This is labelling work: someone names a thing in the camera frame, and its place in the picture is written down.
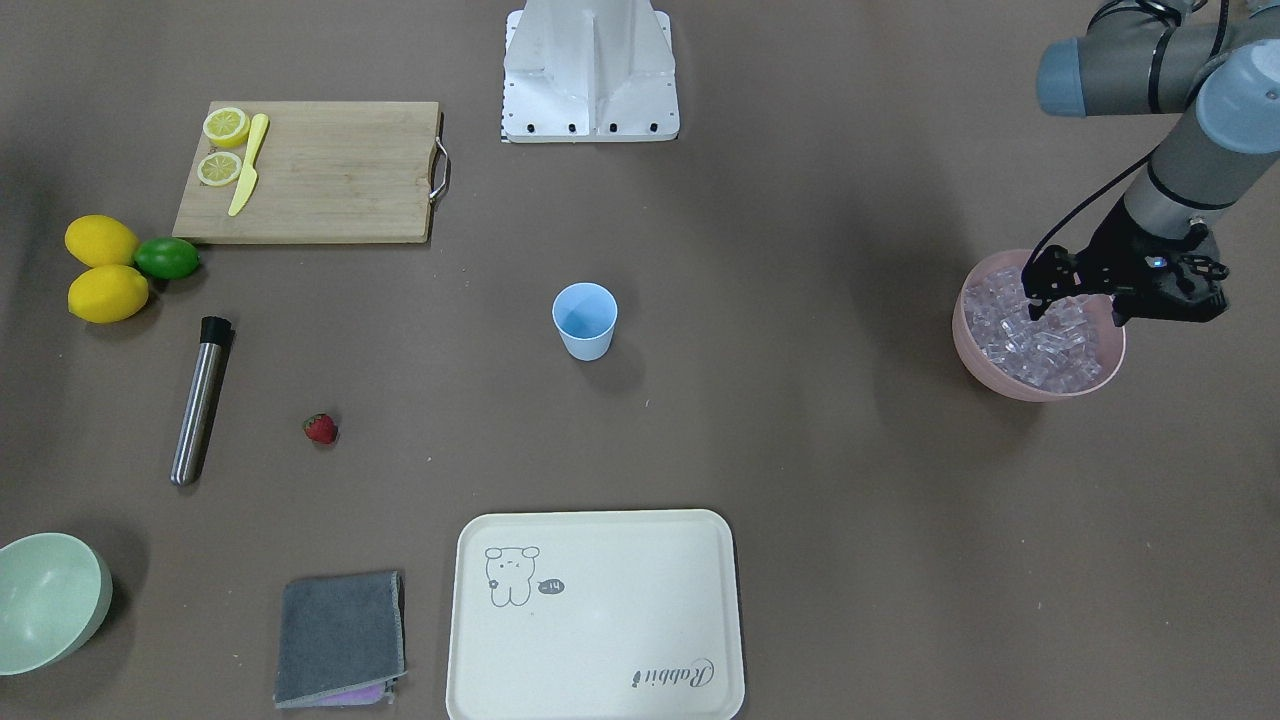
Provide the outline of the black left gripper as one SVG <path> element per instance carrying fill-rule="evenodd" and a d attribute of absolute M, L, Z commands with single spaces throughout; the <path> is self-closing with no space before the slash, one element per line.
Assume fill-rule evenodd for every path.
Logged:
<path fill-rule="evenodd" d="M 1204 323 L 1229 309 L 1222 283 L 1230 270 L 1220 260 L 1210 219 L 1224 205 L 1192 206 L 1169 238 L 1147 231 L 1117 201 L 1082 251 L 1050 242 L 1098 197 L 1093 193 L 1079 202 L 1027 259 L 1021 287 L 1032 322 L 1042 319 L 1053 302 L 1082 295 L 1111 297 L 1116 328 L 1133 318 Z"/>

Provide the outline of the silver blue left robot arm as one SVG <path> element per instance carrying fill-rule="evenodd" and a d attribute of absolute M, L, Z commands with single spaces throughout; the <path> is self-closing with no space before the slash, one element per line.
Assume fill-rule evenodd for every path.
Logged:
<path fill-rule="evenodd" d="M 1121 173 L 1128 188 L 1089 243 L 1043 237 L 1021 272 L 1032 319 L 1059 300 L 1105 295 L 1133 318 L 1210 322 L 1228 310 L 1215 224 L 1279 152 L 1279 9 L 1249 1 L 1231 20 L 1194 23 L 1198 1 L 1106 1 L 1084 35 L 1050 45 L 1036 78 L 1056 117 L 1176 115 Z"/>

